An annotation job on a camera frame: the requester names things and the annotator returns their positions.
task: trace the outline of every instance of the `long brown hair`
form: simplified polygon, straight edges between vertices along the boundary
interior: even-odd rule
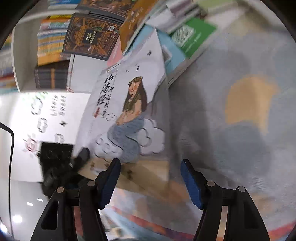
[[[146,110],[146,107],[147,107],[147,94],[146,94],[146,91],[144,89],[142,80],[143,80],[142,76],[135,77],[135,78],[133,78],[131,80],[131,82],[128,83],[128,87],[130,87],[132,83],[140,82],[139,87],[137,89],[137,92],[136,92],[133,99],[135,99],[138,95],[141,96],[141,111],[144,112]],[[126,100],[125,100],[125,102],[123,104],[123,110],[122,111],[124,111],[124,107],[125,107],[126,103],[128,102],[128,100],[130,98],[131,98],[131,94],[128,91],[128,94],[126,96]]]

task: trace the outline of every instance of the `metal screw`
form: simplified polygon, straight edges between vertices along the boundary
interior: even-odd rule
[[[89,187],[93,187],[95,184],[96,184],[95,181],[89,181],[89,182],[87,183],[87,185],[88,185]]]
[[[64,188],[63,187],[59,187],[58,189],[57,189],[57,193],[62,193],[64,191]]]
[[[209,187],[213,187],[213,186],[215,186],[215,183],[213,181],[207,181],[207,185]]]
[[[245,189],[243,186],[239,186],[239,191],[240,191],[240,192],[245,192],[246,189]]]

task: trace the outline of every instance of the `illustrated woman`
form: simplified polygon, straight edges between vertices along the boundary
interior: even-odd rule
[[[122,113],[107,133],[108,139],[122,149],[122,162],[135,162],[140,154],[140,145],[131,136],[144,126],[142,112],[147,107],[147,95],[142,81],[139,76],[129,83]]]

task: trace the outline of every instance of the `brown book cover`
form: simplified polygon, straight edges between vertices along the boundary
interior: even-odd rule
[[[144,25],[149,12],[159,0],[138,0],[119,29],[121,51],[124,54]]]
[[[77,9],[124,21],[137,0],[81,0]]]
[[[119,37],[120,24],[105,18],[74,14],[64,46],[64,53],[85,55],[107,61]]]

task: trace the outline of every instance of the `dark ornate book cover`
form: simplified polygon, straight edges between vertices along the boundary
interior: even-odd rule
[[[77,9],[124,21],[137,0],[81,0]]]
[[[108,60],[119,37],[117,21],[92,15],[72,16],[63,52]]]

